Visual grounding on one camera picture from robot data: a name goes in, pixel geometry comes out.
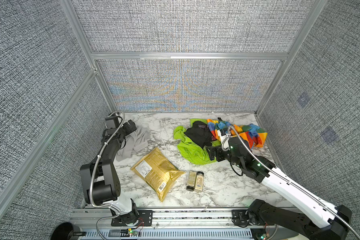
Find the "grey cloth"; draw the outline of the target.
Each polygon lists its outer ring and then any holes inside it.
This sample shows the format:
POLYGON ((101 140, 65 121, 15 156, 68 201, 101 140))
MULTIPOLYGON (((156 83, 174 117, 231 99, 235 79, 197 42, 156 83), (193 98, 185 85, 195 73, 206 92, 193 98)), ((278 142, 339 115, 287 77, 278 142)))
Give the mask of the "grey cloth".
POLYGON ((131 158, 133 154, 147 148, 150 138, 150 131, 147 128, 137 126, 137 130, 126 137, 126 145, 117 152, 115 160, 120 162, 131 158))

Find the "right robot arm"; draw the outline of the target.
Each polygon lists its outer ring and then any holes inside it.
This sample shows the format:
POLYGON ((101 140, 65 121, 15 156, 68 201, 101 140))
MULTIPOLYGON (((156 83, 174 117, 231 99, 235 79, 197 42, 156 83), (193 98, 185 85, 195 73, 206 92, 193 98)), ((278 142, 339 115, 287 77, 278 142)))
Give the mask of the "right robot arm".
POLYGON ((249 143, 241 137, 224 141, 222 146, 207 146, 211 160, 227 160, 239 176, 247 176, 274 190, 291 202, 299 212, 275 207, 263 200, 254 200, 242 217, 235 217, 239 225, 278 225, 310 240, 344 240, 350 232, 352 211, 344 205, 335 206, 297 184, 268 159, 256 156, 249 143))

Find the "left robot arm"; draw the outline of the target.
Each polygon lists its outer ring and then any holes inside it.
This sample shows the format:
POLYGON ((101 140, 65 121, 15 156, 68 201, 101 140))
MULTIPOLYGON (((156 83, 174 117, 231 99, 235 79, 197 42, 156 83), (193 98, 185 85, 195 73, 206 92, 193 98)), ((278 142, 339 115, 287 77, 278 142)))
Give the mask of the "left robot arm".
POLYGON ((129 120, 121 124, 117 117, 106 118, 107 127, 102 134, 102 146, 90 163, 80 168, 81 183, 84 199, 87 204, 108 207, 116 216, 116 226, 133 225, 138 221, 139 213, 132 199, 121 192, 114 159, 122 149, 126 137, 137 130, 136 124, 129 120))

